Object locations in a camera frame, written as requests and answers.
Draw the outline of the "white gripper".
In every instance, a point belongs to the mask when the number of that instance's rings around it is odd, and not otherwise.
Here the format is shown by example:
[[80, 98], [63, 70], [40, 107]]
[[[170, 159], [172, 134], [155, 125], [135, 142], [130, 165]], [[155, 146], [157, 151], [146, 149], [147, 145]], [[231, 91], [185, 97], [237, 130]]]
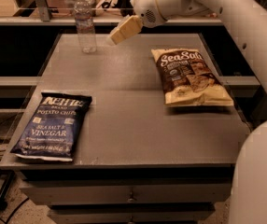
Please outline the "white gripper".
[[127, 15], [118, 23], [106, 39], [109, 45], [117, 45], [139, 34], [143, 25], [153, 28], [165, 23], [165, 18], [158, 9], [157, 0], [130, 0], [130, 3], [136, 15]]

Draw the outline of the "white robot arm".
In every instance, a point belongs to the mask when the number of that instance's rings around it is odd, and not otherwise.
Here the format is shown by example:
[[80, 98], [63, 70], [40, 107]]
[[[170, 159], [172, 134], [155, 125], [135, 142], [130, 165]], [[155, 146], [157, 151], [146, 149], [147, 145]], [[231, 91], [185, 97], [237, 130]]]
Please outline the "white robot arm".
[[[174, 16], [213, 12], [246, 59], [251, 77], [228, 77], [230, 85], [260, 86], [267, 94], [267, 10], [254, 0], [131, 0], [137, 20], [109, 35], [113, 44]], [[267, 121], [243, 143], [235, 164], [228, 224], [267, 224]]]

